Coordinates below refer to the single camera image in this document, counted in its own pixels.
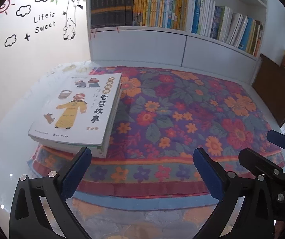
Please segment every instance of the yellow flower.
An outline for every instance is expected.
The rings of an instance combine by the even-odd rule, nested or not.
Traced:
[[[195,92],[196,92],[196,94],[198,94],[198,95],[203,95],[203,91],[201,91],[201,90],[195,90]]]
[[[199,79],[197,76],[193,75],[192,73],[190,72],[183,72],[183,71],[171,71],[173,74],[179,76],[180,78],[182,79],[185,79],[185,80],[196,80],[196,79]]]
[[[194,173],[194,177],[196,178],[197,182],[202,182],[202,178],[199,172]]]
[[[115,168],[116,172],[113,173],[110,178],[112,178],[114,180],[114,182],[118,183],[121,181],[125,181],[126,180],[126,175],[128,174],[128,170],[127,169],[121,169],[120,166]]]
[[[221,156],[222,144],[219,142],[219,139],[216,137],[209,136],[206,139],[206,147],[208,148],[208,152],[211,153],[213,156]]]
[[[172,117],[173,117],[176,121],[182,120],[182,114],[180,114],[179,112],[175,112],[175,114],[173,114]]]
[[[247,96],[241,96],[241,94],[235,94],[237,102],[242,105],[242,107],[246,108],[250,112],[255,112],[257,110],[257,106],[252,102],[252,100]]]
[[[185,125],[185,127],[188,129],[187,133],[194,133],[195,131],[197,131],[198,129],[196,128],[195,124],[189,123],[188,125]]]
[[[243,104],[239,103],[238,101],[235,101],[234,98],[229,96],[227,99],[224,99],[224,102],[229,108],[232,108],[232,111],[237,116],[249,116],[249,113],[246,108],[243,107]]]
[[[210,100],[210,103],[211,103],[212,105],[214,105],[214,106],[218,106],[218,105],[219,105],[219,103],[218,103],[218,102],[213,101],[213,100]]]
[[[131,130],[131,127],[129,127],[129,124],[130,123],[121,123],[120,126],[117,128],[118,131],[118,134],[127,134],[127,131]]]
[[[189,112],[186,112],[183,114],[183,118],[186,120],[192,120],[192,114]]]
[[[114,143],[114,138],[113,138],[113,137],[110,137],[110,138],[109,138],[109,144],[112,145],[113,143]]]
[[[195,80],[195,83],[198,85],[204,85],[203,81],[201,81],[201,80]]]
[[[168,137],[164,137],[160,139],[160,143],[158,145],[162,149],[170,146],[170,139]]]
[[[124,98],[126,95],[129,97],[134,97],[136,94],[141,93],[141,89],[138,88],[141,86],[140,81],[137,78],[129,79],[128,77],[121,78],[121,98]]]
[[[152,102],[152,101],[148,101],[145,104],[146,110],[149,112],[155,112],[158,108],[159,108],[159,103],[158,102]]]
[[[185,152],[181,152],[181,153],[180,153],[180,157],[192,158],[192,155],[186,154]]]

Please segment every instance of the white cabinet door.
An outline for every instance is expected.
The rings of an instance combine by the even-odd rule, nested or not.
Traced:
[[[91,34],[92,61],[140,61],[181,66],[186,36],[159,31],[117,30]]]
[[[250,83],[256,60],[207,40],[187,37],[182,66]]]

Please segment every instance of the chinese character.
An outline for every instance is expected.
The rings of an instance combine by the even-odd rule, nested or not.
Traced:
[[[106,103],[106,102],[100,101],[100,102],[98,103],[98,107],[103,107],[103,106],[105,105],[105,103]]]
[[[98,113],[103,114],[102,110],[103,109],[95,109],[94,114],[98,114]]]
[[[92,123],[95,123],[96,121],[99,121],[99,116],[98,115],[95,115],[95,116],[93,116],[93,119],[91,120],[92,121]]]

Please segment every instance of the illustrated figure in yellow robe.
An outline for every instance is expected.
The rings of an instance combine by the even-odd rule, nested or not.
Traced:
[[[66,110],[63,112],[61,117],[56,122],[55,128],[60,127],[60,128],[70,129],[74,125],[78,108],[81,114],[86,112],[87,102],[83,101],[83,99],[85,99],[84,93],[78,93],[73,98],[74,98],[73,101],[68,102],[66,104],[58,105],[56,107],[57,109],[66,108]]]

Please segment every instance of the yellow robe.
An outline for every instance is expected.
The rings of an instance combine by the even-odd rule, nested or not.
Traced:
[[[56,122],[55,126],[60,128],[67,128],[72,127],[74,125],[77,110],[79,107],[80,112],[84,112],[87,109],[87,103],[79,100],[79,101],[71,101],[66,104],[58,105],[57,109],[63,109],[66,108],[66,110],[63,112],[61,117]]]

